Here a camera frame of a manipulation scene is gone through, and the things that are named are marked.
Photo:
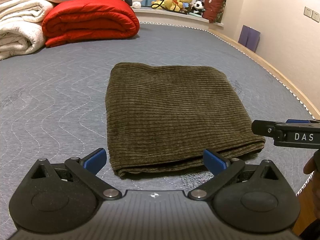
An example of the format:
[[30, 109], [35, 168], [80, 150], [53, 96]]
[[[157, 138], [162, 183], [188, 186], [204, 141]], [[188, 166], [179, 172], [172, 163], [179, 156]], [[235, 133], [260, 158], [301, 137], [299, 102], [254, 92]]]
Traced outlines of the person right hand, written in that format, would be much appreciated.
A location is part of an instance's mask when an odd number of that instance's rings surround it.
[[312, 176], [312, 194], [313, 194], [313, 204], [314, 204], [314, 214], [317, 219], [320, 219], [320, 183], [319, 183], [319, 170], [314, 161], [314, 157], [311, 157], [303, 168], [304, 174], [311, 174]]

